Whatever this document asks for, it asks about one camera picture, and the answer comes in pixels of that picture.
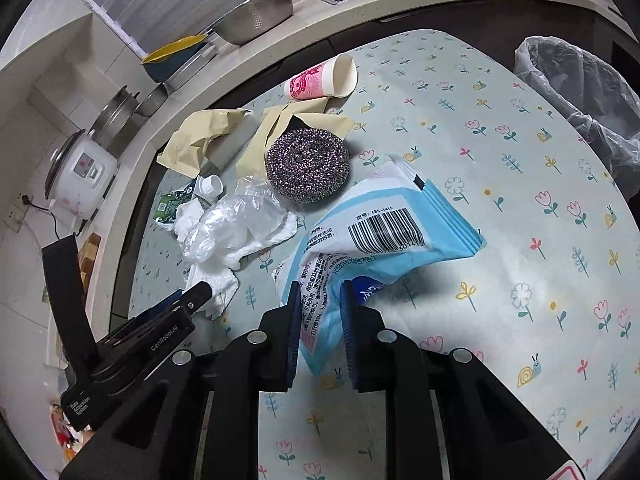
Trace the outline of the white rice cooker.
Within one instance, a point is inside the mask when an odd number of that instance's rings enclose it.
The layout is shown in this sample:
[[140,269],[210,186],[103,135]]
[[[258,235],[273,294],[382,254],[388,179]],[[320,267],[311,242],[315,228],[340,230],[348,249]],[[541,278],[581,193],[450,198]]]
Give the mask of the white rice cooker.
[[54,151],[44,180],[44,198],[52,212],[89,220],[116,177],[117,159],[81,129]]

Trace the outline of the floral tablecloth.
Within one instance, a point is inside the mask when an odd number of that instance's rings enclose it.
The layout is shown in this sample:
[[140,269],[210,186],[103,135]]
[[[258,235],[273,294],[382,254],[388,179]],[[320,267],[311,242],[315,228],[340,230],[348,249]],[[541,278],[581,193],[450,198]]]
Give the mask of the floral tablecloth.
[[302,296],[292,388],[216,430],[206,479],[383,479],[386,395],[349,383],[351,282],[413,353],[486,365],[601,479],[639,422],[639,230],[612,174],[524,81],[464,41],[403,32],[248,104],[224,186],[168,171],[130,313],[209,280],[188,346],[215,351]]

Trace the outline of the blue white plastic package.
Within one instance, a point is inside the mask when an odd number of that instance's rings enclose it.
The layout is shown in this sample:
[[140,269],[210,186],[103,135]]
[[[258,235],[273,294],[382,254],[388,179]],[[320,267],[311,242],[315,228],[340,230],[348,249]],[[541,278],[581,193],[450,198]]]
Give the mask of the blue white plastic package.
[[343,337],[344,281],[367,300],[421,266],[473,257],[483,243],[434,183],[401,157],[354,185],[273,273],[282,298],[299,284],[299,337],[311,373],[323,372]]

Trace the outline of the small steel bowl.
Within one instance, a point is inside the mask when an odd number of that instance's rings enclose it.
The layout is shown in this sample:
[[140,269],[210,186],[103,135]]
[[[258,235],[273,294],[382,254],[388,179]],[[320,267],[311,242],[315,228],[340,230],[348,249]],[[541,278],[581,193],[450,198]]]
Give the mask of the small steel bowl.
[[166,84],[161,82],[137,106],[134,114],[144,118],[152,117],[167,101],[168,96],[169,92],[167,90]]

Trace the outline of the beige paper bag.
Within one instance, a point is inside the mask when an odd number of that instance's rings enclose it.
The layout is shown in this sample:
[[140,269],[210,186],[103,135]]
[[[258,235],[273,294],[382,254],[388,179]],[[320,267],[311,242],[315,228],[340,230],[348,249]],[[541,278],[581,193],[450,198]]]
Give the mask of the beige paper bag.
[[326,113],[328,98],[288,102],[268,107],[262,113],[262,122],[235,164],[236,176],[267,177],[267,154],[273,144],[287,131],[299,128],[315,128],[329,131],[345,140],[355,122],[343,115]]
[[209,144],[228,136],[242,122],[247,110],[199,110],[189,115],[172,134],[156,162],[177,174],[194,179],[201,170]]

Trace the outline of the white crumpled paper towel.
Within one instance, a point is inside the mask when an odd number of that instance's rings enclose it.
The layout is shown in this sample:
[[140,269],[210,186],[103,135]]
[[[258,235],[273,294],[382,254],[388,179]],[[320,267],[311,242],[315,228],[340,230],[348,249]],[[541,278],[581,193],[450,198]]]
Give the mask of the white crumpled paper towel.
[[297,216],[269,196],[241,194],[208,209],[190,200],[178,207],[174,232],[190,263],[186,286],[209,284],[212,298],[203,310],[218,318],[240,288],[241,260],[293,237]]

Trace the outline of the steel colander bowl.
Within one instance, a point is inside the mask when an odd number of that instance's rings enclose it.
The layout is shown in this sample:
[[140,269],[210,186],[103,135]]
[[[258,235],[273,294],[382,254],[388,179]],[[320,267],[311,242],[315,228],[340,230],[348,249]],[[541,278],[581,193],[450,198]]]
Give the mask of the steel colander bowl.
[[293,15],[292,0],[246,0],[212,25],[213,32],[228,44],[241,47]]

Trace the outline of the wall power socket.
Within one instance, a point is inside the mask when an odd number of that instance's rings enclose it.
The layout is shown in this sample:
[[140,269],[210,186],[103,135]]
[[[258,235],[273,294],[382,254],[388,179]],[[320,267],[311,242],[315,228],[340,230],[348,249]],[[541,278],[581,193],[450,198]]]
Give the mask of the wall power socket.
[[18,193],[10,200],[8,210],[3,218],[7,228],[15,233],[20,232],[33,198],[32,194]]

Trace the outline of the clear crumpled plastic wrap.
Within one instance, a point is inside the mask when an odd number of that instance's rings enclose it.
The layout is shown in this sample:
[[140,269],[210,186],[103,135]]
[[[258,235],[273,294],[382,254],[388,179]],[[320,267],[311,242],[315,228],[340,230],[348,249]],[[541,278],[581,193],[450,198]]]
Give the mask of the clear crumpled plastic wrap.
[[232,195],[201,215],[182,243],[182,253],[194,263],[240,260],[235,255],[250,244],[265,243],[287,218],[288,211],[265,179],[242,177]]

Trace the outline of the pink white paper cup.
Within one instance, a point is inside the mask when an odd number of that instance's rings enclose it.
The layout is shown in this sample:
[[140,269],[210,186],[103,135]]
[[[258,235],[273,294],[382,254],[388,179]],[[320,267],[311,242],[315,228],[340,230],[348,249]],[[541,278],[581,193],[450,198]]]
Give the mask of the pink white paper cup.
[[355,60],[348,54],[335,55],[322,63],[303,70],[285,81],[283,89],[295,101],[322,98],[347,98],[358,82]]

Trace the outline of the wooden cutting board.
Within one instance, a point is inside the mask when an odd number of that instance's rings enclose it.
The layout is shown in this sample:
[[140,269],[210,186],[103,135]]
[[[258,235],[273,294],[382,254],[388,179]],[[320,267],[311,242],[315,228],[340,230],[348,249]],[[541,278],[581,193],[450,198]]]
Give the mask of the wooden cutting board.
[[80,279],[84,292],[88,292],[91,275],[93,272],[94,264],[96,263],[96,256],[101,243],[101,237],[99,234],[91,233],[84,241],[78,252],[78,263],[80,271]]

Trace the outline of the yellow blue plastic basin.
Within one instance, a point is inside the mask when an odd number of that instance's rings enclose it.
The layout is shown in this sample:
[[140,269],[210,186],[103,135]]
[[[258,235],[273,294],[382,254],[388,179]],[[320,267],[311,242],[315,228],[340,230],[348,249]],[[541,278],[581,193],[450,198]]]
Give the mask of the yellow blue plastic basin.
[[142,67],[155,82],[165,82],[204,47],[206,39],[206,35],[186,36],[165,44],[144,58],[141,61]]

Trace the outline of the flat steel tray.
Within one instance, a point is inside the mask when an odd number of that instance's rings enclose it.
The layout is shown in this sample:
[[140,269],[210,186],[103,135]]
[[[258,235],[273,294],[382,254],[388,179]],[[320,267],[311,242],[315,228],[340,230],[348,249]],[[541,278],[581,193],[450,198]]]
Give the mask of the flat steel tray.
[[164,85],[169,94],[176,92],[192,79],[204,66],[216,55],[218,49],[214,44],[206,44],[198,52],[195,52],[184,64],[180,66],[165,82]]

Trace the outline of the steel wool scrubber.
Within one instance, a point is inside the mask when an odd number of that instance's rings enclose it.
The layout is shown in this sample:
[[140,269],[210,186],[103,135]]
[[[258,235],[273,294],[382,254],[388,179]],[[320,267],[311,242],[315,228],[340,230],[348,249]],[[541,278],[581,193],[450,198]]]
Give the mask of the steel wool scrubber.
[[338,191],[350,175],[345,141],[318,128],[295,128],[279,136],[266,157],[267,178],[291,202],[309,204]]

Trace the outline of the steel steamer pot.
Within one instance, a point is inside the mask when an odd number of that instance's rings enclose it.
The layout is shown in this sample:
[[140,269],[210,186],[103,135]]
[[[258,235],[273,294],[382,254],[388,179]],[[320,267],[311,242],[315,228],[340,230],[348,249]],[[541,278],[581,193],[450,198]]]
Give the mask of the steel steamer pot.
[[102,148],[108,148],[137,110],[140,104],[138,95],[139,93],[131,94],[127,86],[122,86],[105,104],[89,128],[90,138]]

